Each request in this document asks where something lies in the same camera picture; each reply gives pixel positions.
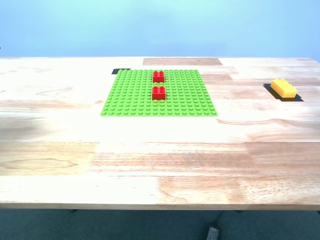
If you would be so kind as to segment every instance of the yellow lego brick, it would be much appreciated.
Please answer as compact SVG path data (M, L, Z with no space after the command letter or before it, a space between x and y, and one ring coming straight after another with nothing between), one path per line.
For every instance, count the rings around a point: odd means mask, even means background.
M284 79L275 79L271 83L271 88L276 91L282 98L294 98L297 89Z

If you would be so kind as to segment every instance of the cable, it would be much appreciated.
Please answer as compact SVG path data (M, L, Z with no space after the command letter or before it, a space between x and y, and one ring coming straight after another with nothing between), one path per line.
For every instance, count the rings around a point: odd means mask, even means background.
M219 213L218 217L217 217L217 218L215 219L215 221L214 221L214 224L217 224L217 223L218 223L219 219L221 218L221 215L222 215L224 212L225 212L225 210L222 210L222 211Z

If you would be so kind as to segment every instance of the wooden table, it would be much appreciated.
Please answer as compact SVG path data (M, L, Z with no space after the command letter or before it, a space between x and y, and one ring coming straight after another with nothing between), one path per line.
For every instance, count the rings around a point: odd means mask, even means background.
M115 68L198 69L218 117L100 117ZM320 63L1 58L0 207L320 210Z

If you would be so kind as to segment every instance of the red lego brick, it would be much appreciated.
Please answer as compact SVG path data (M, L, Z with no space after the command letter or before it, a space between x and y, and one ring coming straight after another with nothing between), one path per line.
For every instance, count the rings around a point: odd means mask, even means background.
M152 100L166 100L166 88L164 86L152 88Z
M165 82L165 73L163 71L154 71L152 80L154 83L164 83Z

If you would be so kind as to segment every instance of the floor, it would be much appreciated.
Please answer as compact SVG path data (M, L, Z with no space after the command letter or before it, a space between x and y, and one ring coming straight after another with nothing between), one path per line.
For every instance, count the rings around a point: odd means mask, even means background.
M0 240L205 240L219 211L0 209ZM320 240L316 211L225 211L221 240Z

